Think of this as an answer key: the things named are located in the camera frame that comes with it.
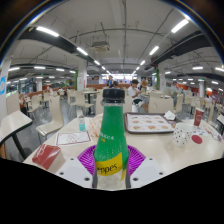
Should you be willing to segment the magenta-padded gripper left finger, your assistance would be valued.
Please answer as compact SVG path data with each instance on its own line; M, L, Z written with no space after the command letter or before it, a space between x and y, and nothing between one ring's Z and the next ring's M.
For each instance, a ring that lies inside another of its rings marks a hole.
M95 145L90 146L78 157L69 158L56 172L56 175L84 188L96 188L95 148Z

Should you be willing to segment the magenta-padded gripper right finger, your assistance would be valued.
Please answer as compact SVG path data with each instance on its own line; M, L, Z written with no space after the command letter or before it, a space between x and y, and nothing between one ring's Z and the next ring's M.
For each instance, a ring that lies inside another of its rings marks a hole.
M137 148L128 146L126 188L143 187L165 176L165 172L153 157L146 157Z

